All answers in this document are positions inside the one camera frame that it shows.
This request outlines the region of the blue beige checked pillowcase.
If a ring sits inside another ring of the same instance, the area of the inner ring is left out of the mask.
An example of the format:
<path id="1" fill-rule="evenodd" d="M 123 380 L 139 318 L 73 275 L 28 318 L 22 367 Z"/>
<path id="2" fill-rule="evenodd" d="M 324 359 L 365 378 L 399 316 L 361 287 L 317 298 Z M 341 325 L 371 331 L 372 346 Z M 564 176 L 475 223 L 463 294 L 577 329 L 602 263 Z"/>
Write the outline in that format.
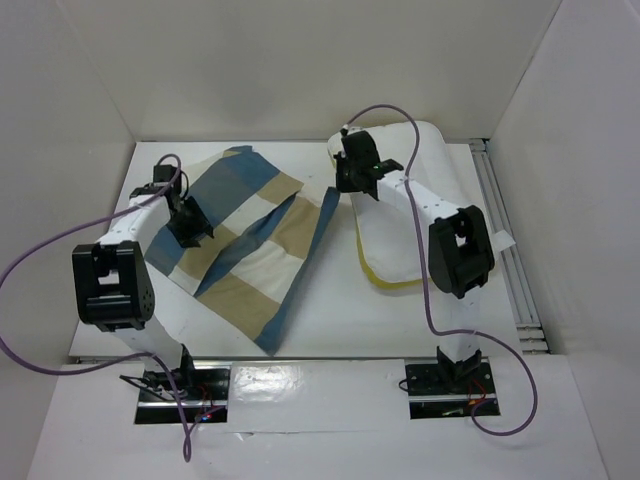
<path id="1" fill-rule="evenodd" d="M 162 228 L 145 259 L 273 355 L 340 194 L 289 176 L 251 146 L 230 147 L 184 170 L 213 234 L 185 248 Z"/>

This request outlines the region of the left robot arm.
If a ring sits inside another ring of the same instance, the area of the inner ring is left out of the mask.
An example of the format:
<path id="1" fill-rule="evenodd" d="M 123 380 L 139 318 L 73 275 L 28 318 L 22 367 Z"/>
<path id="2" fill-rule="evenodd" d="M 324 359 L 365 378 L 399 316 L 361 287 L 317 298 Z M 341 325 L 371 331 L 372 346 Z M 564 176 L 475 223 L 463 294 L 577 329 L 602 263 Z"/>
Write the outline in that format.
<path id="1" fill-rule="evenodd" d="M 168 158 L 154 165 L 149 183 L 131 192 L 128 208 L 106 234 L 73 250 L 72 270 L 80 320 L 141 353 L 151 386 L 184 399 L 196 390 L 198 376 L 188 348 L 155 315 L 145 254 L 159 233 L 182 254 L 201 247 L 213 227 L 182 186 L 186 175 Z"/>

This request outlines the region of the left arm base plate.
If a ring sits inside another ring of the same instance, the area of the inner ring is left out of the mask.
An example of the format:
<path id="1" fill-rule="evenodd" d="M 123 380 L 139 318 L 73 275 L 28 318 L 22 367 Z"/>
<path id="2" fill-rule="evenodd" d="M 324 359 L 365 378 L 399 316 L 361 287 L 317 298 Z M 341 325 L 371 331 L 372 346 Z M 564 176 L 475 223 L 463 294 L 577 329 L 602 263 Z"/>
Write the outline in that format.
<path id="1" fill-rule="evenodd" d="M 145 371 L 119 379 L 138 391 L 134 423 L 168 425 L 181 422 L 169 381 Z M 188 424 L 222 424 L 228 419 L 231 365 L 196 365 L 192 384 L 180 386 L 179 396 Z"/>

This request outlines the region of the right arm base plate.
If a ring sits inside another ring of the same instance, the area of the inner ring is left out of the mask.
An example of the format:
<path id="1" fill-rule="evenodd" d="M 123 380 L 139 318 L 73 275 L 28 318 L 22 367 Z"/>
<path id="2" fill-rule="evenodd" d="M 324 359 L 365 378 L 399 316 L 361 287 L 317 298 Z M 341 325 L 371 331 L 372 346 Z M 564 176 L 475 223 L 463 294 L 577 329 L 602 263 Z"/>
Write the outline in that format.
<path id="1" fill-rule="evenodd" d="M 486 360 L 451 385 L 442 378 L 434 361 L 406 363 L 404 368 L 405 376 L 398 387 L 407 394 L 411 420 L 470 417 L 473 408 L 477 408 L 476 417 L 500 415 L 491 366 Z"/>

